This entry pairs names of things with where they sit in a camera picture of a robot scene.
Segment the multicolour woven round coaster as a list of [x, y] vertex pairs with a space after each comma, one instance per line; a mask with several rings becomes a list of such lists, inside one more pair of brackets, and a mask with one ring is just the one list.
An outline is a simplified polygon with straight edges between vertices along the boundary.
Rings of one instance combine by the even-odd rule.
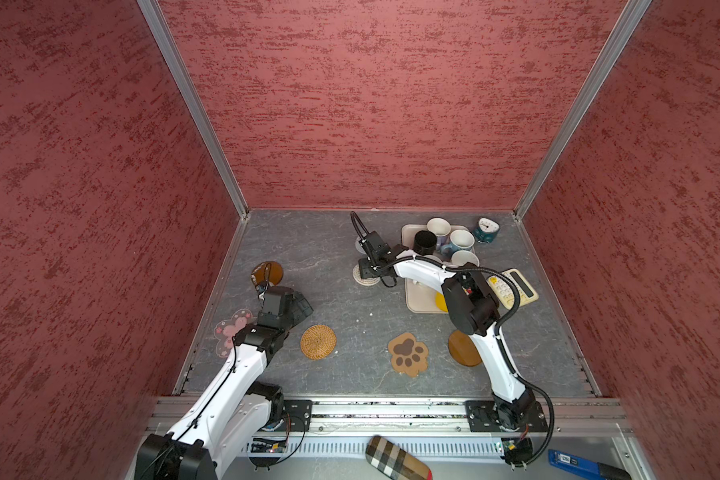
[[380, 283], [380, 279], [378, 277], [363, 278], [358, 264], [353, 267], [352, 275], [354, 280], [362, 286], [370, 287]]

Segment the dark amber round coaster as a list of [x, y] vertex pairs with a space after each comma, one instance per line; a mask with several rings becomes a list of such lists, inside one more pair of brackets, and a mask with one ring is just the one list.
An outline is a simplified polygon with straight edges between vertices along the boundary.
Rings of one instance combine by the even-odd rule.
[[262, 285], [268, 282], [271, 286], [281, 283], [284, 277], [284, 269], [282, 265], [276, 261], [264, 261], [253, 268], [251, 272], [251, 281], [254, 286]]

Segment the rattan round coaster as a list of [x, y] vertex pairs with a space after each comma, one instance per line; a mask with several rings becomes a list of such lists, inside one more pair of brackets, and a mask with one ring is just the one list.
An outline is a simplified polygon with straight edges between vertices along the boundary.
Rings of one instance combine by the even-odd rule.
[[300, 349], [308, 359], [322, 360], [334, 351], [336, 344], [337, 336], [332, 328], [314, 325], [302, 335]]

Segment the pink flower coaster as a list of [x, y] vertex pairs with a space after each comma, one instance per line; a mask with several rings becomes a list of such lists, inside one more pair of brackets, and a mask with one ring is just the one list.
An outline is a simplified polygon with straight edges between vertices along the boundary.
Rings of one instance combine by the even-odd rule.
[[214, 328], [217, 339], [216, 355], [226, 359], [235, 346], [235, 336], [253, 322], [254, 315], [249, 309], [240, 309], [228, 319], [220, 321]]

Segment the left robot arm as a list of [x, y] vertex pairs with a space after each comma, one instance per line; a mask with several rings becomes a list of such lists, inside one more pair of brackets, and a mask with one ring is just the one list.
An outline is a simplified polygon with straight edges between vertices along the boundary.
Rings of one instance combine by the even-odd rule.
[[291, 329], [312, 313], [302, 293], [268, 288], [256, 319], [232, 338], [226, 362], [199, 399], [167, 433], [144, 440], [133, 477], [222, 478], [254, 434], [282, 418], [282, 389], [258, 378]]

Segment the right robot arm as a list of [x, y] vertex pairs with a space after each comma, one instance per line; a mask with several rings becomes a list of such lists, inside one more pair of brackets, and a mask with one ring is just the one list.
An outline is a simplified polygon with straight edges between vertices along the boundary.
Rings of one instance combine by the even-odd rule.
[[502, 327], [519, 304], [500, 313], [501, 302], [487, 279], [500, 273], [473, 263], [447, 266], [402, 245], [392, 247], [375, 231], [358, 237], [365, 252], [358, 262], [363, 279], [409, 279], [444, 296], [451, 322], [471, 339], [488, 372], [497, 423], [507, 431], [523, 429], [532, 419], [539, 388], [519, 373], [506, 344]]

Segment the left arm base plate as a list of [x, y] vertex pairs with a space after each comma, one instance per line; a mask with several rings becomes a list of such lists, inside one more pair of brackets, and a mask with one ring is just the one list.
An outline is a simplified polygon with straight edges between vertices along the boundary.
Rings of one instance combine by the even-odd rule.
[[272, 422], [266, 427], [274, 432], [305, 432], [311, 424], [314, 402], [312, 400], [284, 399], [272, 404]]

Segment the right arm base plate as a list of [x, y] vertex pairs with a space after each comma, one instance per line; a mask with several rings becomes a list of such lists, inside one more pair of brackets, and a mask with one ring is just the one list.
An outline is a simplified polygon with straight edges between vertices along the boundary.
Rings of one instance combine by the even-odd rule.
[[527, 414], [515, 426], [505, 426], [493, 400], [467, 400], [465, 416], [472, 433], [546, 433], [549, 431], [542, 404], [534, 401]]

